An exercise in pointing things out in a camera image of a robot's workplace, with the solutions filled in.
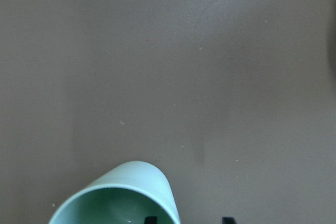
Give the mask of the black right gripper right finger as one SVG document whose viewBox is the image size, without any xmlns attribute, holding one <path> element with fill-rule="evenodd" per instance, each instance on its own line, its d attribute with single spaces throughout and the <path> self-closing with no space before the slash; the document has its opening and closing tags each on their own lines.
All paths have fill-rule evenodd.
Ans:
<svg viewBox="0 0 336 224">
<path fill-rule="evenodd" d="M 236 224 L 236 220 L 233 217 L 223 217 L 222 224 Z"/>
</svg>

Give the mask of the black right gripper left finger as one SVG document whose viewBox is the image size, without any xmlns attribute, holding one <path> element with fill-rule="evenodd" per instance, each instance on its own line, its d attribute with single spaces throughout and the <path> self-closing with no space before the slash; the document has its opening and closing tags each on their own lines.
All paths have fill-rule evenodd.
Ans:
<svg viewBox="0 0 336 224">
<path fill-rule="evenodd" d="M 144 224 L 157 224 L 157 216 L 148 216 L 144 220 Z"/>
</svg>

